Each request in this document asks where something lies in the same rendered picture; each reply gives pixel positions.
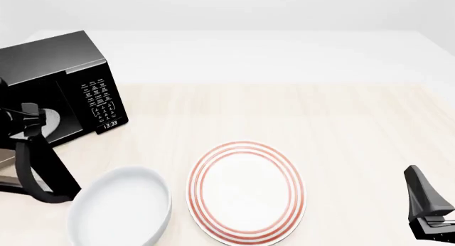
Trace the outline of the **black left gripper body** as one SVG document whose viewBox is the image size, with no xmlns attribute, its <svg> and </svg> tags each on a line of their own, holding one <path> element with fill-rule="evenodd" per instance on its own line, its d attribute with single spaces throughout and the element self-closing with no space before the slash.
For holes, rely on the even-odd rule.
<svg viewBox="0 0 455 246">
<path fill-rule="evenodd" d="M 23 116 L 25 137 L 36 137 L 42 134 L 42 127 L 46 125 L 46 111 L 39 109 L 37 114 L 26 113 Z"/>
</svg>

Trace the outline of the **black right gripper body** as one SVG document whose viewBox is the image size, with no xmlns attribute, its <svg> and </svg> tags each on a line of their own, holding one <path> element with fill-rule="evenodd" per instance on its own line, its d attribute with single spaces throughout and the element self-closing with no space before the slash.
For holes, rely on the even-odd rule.
<svg viewBox="0 0 455 246">
<path fill-rule="evenodd" d="M 455 220 L 446 220 L 445 215 L 431 214 L 422 217 L 409 215 L 408 220 L 417 240 L 455 243 Z"/>
</svg>

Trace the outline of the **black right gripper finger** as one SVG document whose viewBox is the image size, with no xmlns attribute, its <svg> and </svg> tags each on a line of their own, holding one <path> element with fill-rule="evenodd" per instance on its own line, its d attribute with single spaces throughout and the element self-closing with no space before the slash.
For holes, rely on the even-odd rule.
<svg viewBox="0 0 455 246">
<path fill-rule="evenodd" d="M 443 217 L 455 211 L 455 207 L 433 188 L 418 166 L 408 166 L 404 175 L 409 198 L 410 222 L 417 218 Z"/>
</svg>

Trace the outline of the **grey microwave turntable plate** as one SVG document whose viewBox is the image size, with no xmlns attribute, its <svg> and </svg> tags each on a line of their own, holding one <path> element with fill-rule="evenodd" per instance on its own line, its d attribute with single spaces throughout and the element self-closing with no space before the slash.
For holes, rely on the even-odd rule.
<svg viewBox="0 0 455 246">
<path fill-rule="evenodd" d="M 47 139 L 59 126 L 60 115 L 53 109 L 43 109 L 45 111 L 45 126 L 42 126 L 41 131 L 45 139 Z"/>
</svg>

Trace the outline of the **black microwave oven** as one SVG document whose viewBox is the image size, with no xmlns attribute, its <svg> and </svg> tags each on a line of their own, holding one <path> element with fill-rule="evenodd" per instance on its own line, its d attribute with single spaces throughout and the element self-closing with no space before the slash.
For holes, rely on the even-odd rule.
<svg viewBox="0 0 455 246">
<path fill-rule="evenodd" d="M 9 109 L 32 102 L 59 113 L 51 146 L 129 121 L 109 64 L 84 31 L 0 49 L 0 77 L 14 101 Z"/>
</svg>

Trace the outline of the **white bowl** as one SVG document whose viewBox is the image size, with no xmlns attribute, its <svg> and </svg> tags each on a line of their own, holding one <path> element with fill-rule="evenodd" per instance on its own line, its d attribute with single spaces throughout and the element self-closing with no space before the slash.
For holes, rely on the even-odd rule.
<svg viewBox="0 0 455 246">
<path fill-rule="evenodd" d="M 71 246 L 154 246 L 171 218 L 172 196 L 143 166 L 108 171 L 83 188 L 67 217 Z"/>
</svg>

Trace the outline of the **white plate with red rings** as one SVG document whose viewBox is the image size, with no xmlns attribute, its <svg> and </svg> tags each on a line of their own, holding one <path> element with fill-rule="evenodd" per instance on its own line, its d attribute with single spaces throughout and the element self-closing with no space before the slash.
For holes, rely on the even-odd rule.
<svg viewBox="0 0 455 246">
<path fill-rule="evenodd" d="M 188 211 L 198 227 L 228 246 L 272 246 L 299 226 L 306 186 L 280 151 L 232 141 L 207 151 L 186 180 Z"/>
</svg>

